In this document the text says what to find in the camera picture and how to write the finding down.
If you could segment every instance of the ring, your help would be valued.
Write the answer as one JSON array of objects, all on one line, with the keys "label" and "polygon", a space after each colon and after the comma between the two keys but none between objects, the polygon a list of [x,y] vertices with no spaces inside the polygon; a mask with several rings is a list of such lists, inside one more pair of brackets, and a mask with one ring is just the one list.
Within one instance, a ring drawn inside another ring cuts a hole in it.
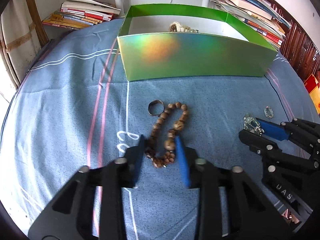
[{"label": "ring", "polygon": [[[162,107],[163,107],[163,110],[162,110],[162,112],[159,113],[159,114],[152,114],[152,113],[150,112],[150,108],[151,108],[152,106],[154,106],[154,105],[157,105],[157,104],[161,104]],[[164,112],[164,104],[163,104],[163,102],[160,101],[160,100],[154,100],[154,101],[152,101],[152,102],[148,105],[148,112],[149,112],[149,114],[150,114],[151,116],[160,116],[160,115]]]}]

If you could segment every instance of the beige curtain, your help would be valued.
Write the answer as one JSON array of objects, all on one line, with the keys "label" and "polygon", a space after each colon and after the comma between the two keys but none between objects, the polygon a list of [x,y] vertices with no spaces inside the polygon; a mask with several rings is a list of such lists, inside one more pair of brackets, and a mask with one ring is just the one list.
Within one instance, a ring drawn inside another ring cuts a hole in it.
[{"label": "beige curtain", "polygon": [[7,73],[19,86],[28,72],[28,64],[41,49],[26,0],[10,0],[1,14],[1,46]]}]

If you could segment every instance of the blue gripper pad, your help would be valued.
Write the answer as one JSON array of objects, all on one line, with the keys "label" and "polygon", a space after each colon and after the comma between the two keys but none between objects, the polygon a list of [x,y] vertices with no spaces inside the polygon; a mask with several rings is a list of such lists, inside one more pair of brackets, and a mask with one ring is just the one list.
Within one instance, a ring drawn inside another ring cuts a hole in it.
[{"label": "blue gripper pad", "polygon": [[272,137],[278,141],[288,140],[289,134],[286,133],[284,128],[275,123],[263,121],[261,119],[258,120],[262,129],[264,130],[264,134]]},{"label": "blue gripper pad", "polygon": [[179,136],[176,136],[174,141],[176,144],[176,156],[178,158],[181,181],[184,183],[186,187],[190,187],[191,185],[190,176],[189,176],[190,171],[189,171],[187,158],[184,152],[184,145]]}]

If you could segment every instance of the open gift box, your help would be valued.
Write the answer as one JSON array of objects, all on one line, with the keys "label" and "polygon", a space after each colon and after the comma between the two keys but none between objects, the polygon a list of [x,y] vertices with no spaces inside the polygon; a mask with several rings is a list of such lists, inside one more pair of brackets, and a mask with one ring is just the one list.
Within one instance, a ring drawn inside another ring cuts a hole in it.
[{"label": "open gift box", "polygon": [[[199,33],[169,32],[179,22]],[[118,35],[128,81],[203,75],[263,76],[277,51],[233,15],[182,4],[132,5]]]}]

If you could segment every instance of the dark brown wooden furniture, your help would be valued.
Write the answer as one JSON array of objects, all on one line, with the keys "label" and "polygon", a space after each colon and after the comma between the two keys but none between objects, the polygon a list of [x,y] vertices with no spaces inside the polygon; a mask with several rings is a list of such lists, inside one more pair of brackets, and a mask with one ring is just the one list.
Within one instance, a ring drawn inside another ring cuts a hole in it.
[{"label": "dark brown wooden furniture", "polygon": [[316,74],[320,68],[320,54],[308,34],[299,23],[275,0],[266,0],[271,7],[292,25],[289,29],[284,24],[279,25],[285,31],[286,39],[280,52],[285,56],[298,76],[305,81],[311,74]]}]

